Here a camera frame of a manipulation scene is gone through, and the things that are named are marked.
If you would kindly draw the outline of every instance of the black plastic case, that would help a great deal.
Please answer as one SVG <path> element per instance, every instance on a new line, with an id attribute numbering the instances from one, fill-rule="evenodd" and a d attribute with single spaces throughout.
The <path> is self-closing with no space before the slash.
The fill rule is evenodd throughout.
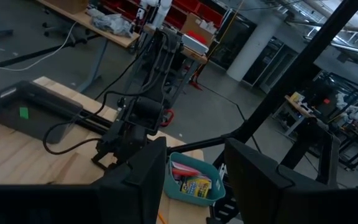
<path id="1" fill-rule="evenodd" d="M 42 140 L 54 124 L 47 142 L 59 143 L 78 119 L 83 106 L 33 82 L 21 81 L 0 90 L 0 124 Z"/>

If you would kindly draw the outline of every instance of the black cable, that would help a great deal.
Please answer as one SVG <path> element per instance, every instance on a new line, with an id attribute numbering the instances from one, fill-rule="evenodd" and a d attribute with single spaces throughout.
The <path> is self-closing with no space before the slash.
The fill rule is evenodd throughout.
<path id="1" fill-rule="evenodd" d="M 147 45 L 144 47 L 144 49 L 135 57 L 135 60 L 133 60 L 128 67 L 125 68 L 125 70 L 118 76 L 118 78 L 116 78 L 114 81 L 112 81 L 106 88 L 104 88 L 102 90 L 102 92 L 94 99 L 94 100 L 98 100 L 99 97 L 106 91 L 108 90 L 112 85 L 116 84 L 124 75 L 125 73 L 128 71 L 129 68 L 131 68 L 133 66 L 133 64 L 140 58 L 140 56 L 146 51 L 146 49 L 148 49 L 148 47 L 150 47 L 150 44 L 152 43 L 154 38 L 151 38 L 149 40 L 149 42 L 147 43 Z"/>
<path id="2" fill-rule="evenodd" d="M 85 116 L 85 117 L 83 117 L 83 118 L 80 118 L 80 120 L 86 120 L 86 119 L 88 119 L 88 118 L 91 118 L 92 116 L 98 115 L 98 114 L 104 109 L 104 107 L 106 106 L 107 96 L 108 96 L 109 94 L 111 94 L 111 93 L 114 93 L 114 94 L 117 94 L 117 95 L 122 95 L 122 96 L 139 96 L 139 95 L 141 95 L 141 94 L 144 94 L 145 92 L 147 92 L 147 91 L 149 91 L 151 88 L 153 88 L 153 86 L 157 83 L 158 76 L 159 76 L 159 74 L 157 75 L 156 79 L 155 79 L 146 89 L 144 89 L 143 91 L 138 92 L 138 93 L 120 93 L 120 92 L 114 91 L 114 90 L 107 91 L 107 92 L 103 95 L 102 106 L 101 106 L 96 112 L 94 112 L 93 114 L 90 114 L 90 115 L 88 115 L 88 116 Z M 168 72 L 166 73 L 164 80 L 166 80 L 167 77 L 168 77 Z M 61 151 L 61 152 L 53 152 L 53 151 L 51 151 L 51 150 L 49 149 L 48 145 L 47 145 L 47 139 L 48 139 L 48 136 L 49 136 L 50 132 L 53 131 L 53 130 L 54 130 L 56 127 L 58 127 L 58 126 L 66 125 L 66 124 L 71 124 L 71 123 L 74 123 L 74 122 L 75 122 L 75 120 L 72 119 L 72 120 L 67 121 L 67 122 L 55 124 L 55 125 L 51 126 L 51 127 L 45 132 L 44 138 L 42 139 L 42 144 L 44 145 L 44 148 L 45 148 L 45 150 L 46 150 L 47 152 L 49 152 L 49 153 L 51 153 L 51 154 L 53 154 L 53 155 L 62 155 L 62 154 L 68 153 L 68 152 L 70 152 L 70 151 L 72 151 L 72 150 L 74 150 L 74 149 L 76 149 L 76 148 L 82 146 L 83 144 L 88 143 L 88 142 L 91 142 L 91 141 L 100 141 L 100 140 L 101 140 L 100 138 L 87 139 L 87 140 L 82 141 L 82 142 L 80 142 L 80 143 L 78 143 L 78 144 L 76 144 L 76 145 L 74 145 L 74 146 L 72 146 L 72 147 L 70 147 L 70 148 L 68 148 L 68 149 L 66 149 L 66 150 L 64 150 L 64 151 Z"/>
<path id="3" fill-rule="evenodd" d="M 216 95 L 220 96 L 221 98 L 224 98 L 225 100 L 227 100 L 227 101 L 229 101 L 230 103 L 234 104 L 234 105 L 237 107 L 237 110 L 238 110 L 238 112 L 240 113 L 242 120 L 243 120 L 243 121 L 246 120 L 246 118 L 244 117 L 244 114 L 242 113 L 242 111 L 241 111 L 241 109 L 240 109 L 240 106 L 239 106 L 236 102 L 230 100 L 229 98 L 226 98 L 225 96 L 222 96 L 222 95 L 219 94 L 218 92 L 216 92 L 216 91 L 214 91 L 214 90 L 212 90 L 212 89 L 210 89 L 210 88 L 204 86 L 204 85 L 201 84 L 201 83 L 198 83 L 198 84 L 199 84 L 200 86 L 206 88 L 207 90 L 209 90 L 209 91 L 215 93 Z M 252 138 L 252 141 L 253 141 L 254 144 L 255 144 L 255 147 L 256 147 L 257 150 L 259 151 L 259 153 L 263 154 L 262 151 L 260 150 L 260 147 L 259 147 L 258 142 L 256 141 L 255 137 L 252 135 L 251 138 Z"/>

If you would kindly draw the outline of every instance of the cardboard box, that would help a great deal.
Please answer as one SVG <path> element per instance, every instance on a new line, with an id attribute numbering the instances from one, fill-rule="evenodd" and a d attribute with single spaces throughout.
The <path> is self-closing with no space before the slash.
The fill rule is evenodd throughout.
<path id="1" fill-rule="evenodd" d="M 200 17 L 190 13 L 187 15 L 187 19 L 180 32 L 182 34 L 187 34 L 189 31 L 194 32 L 202 37 L 206 41 L 206 46 L 209 47 L 214 39 L 214 34 L 211 33 L 210 29 L 206 28 L 206 22 Z"/>
<path id="2" fill-rule="evenodd" d="M 70 14 L 77 14 L 86 10 L 89 0 L 46 0 Z"/>

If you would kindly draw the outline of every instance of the white robot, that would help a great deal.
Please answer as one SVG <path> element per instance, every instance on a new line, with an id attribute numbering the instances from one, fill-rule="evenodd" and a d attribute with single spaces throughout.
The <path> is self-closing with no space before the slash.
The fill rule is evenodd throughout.
<path id="1" fill-rule="evenodd" d="M 340 110 L 347 106 L 347 103 L 345 103 L 345 101 L 343 100 L 344 97 L 345 94 L 343 93 L 338 93 L 336 95 L 336 107 Z M 342 121 L 339 121 L 338 123 L 351 123 L 353 120 L 358 120 L 358 106 L 350 105 L 348 109 L 346 109 L 345 112 L 343 112 L 339 116 L 342 118 Z"/>
<path id="2" fill-rule="evenodd" d="M 147 6 L 158 7 L 157 14 L 154 17 L 152 27 L 160 28 L 164 22 L 165 17 L 167 16 L 172 5 L 172 0 L 141 0 L 140 8 L 137 10 L 136 20 L 141 21 L 144 18 L 145 10 Z"/>

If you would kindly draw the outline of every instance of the wooden workbench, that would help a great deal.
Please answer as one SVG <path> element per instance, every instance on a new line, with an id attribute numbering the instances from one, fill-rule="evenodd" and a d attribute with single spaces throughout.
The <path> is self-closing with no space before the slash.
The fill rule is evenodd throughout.
<path id="1" fill-rule="evenodd" d="M 95 112 L 101 107 L 101 103 L 48 78 L 41 77 L 34 82 L 81 103 L 86 110 Z M 117 111 L 105 107 L 99 115 L 114 120 Z M 184 144 L 162 132 L 158 132 L 154 137 L 158 136 L 165 136 L 168 146 Z M 84 139 L 98 137 L 97 134 L 76 125 L 61 143 L 51 145 L 50 148 L 53 151 L 62 151 Z M 90 142 L 67 154 L 54 156 L 45 151 L 40 140 L 0 125 L 0 184 L 91 183 L 103 175 L 103 171 L 91 162 L 91 158 L 96 154 L 95 147 L 96 143 Z M 188 155 L 203 160 L 201 150 L 189 152 Z M 108 155 L 102 163 L 108 165 L 112 161 L 115 161 L 115 158 Z M 171 200 L 163 193 L 160 213 L 169 224 L 205 223 L 209 208 Z"/>
<path id="2" fill-rule="evenodd" d="M 112 42 L 115 42 L 125 48 L 128 48 L 135 40 L 139 38 L 139 34 L 134 33 L 133 38 L 128 37 L 121 37 L 118 35 L 114 35 L 109 32 L 102 31 L 91 24 L 91 17 L 87 15 L 84 12 L 79 12 L 77 14 L 70 14 L 69 12 L 64 11 L 63 9 L 60 9 L 59 7 L 44 1 L 44 0 L 37 0 L 39 3 L 43 4 L 44 6 L 47 6 L 48 8 L 53 9 L 54 11 L 66 16 L 69 19 L 74 20 L 75 22 L 85 26 L 87 29 L 92 30 L 93 32 L 100 34 L 101 36 L 111 40 Z"/>
<path id="3" fill-rule="evenodd" d="M 297 111 L 299 111 L 299 113 L 301 113 L 304 117 L 306 117 L 306 118 L 314 118 L 315 117 L 315 115 L 307 112 L 307 110 L 305 110 L 303 107 L 301 107 L 301 105 L 299 105 L 298 103 L 295 103 L 290 98 L 291 97 L 288 95 L 285 96 L 285 99 L 288 101 L 288 103 L 291 104 L 291 106 L 294 109 L 296 109 Z"/>

